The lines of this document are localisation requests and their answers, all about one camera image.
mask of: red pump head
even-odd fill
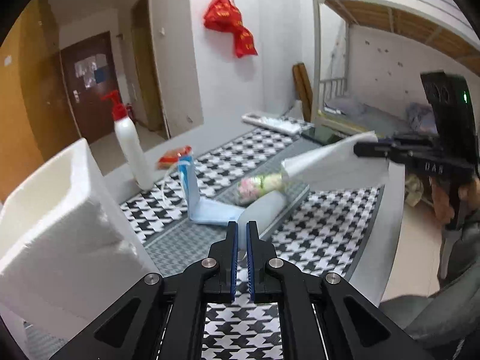
[[[112,100],[113,102],[112,116],[114,121],[123,119],[124,117],[128,117],[127,108],[121,102],[120,94],[118,90],[114,90],[106,94],[105,96],[102,97],[102,100]]]

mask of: blue face mask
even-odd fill
[[[238,221],[238,218],[244,211],[243,208],[200,196],[194,159],[191,155],[186,155],[179,159],[178,174],[185,192],[188,218],[192,222],[202,225],[226,226],[230,221]]]

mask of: human hand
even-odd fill
[[[442,225],[447,225],[455,216],[455,211],[450,205],[448,193],[437,183],[437,180],[430,178],[431,198],[435,217]],[[475,177],[469,184],[462,185],[458,189],[458,197],[461,201],[467,202],[470,210],[480,208],[480,180]]]

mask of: fire extinguisher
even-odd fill
[[[136,124],[137,119],[135,119],[135,112],[134,112],[134,107],[131,105],[131,103],[128,103],[125,108],[127,109],[128,117],[131,119],[131,121]]]

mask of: red snack package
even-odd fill
[[[258,55],[254,46],[254,36],[245,27],[240,26],[233,37],[235,40],[235,55],[238,58]]]
[[[212,0],[203,19],[206,28],[220,32],[234,32],[242,25],[242,14],[230,0]]]
[[[158,169],[168,169],[175,164],[180,157],[191,154],[190,146],[177,147],[176,149],[168,150],[163,157],[157,161]]]

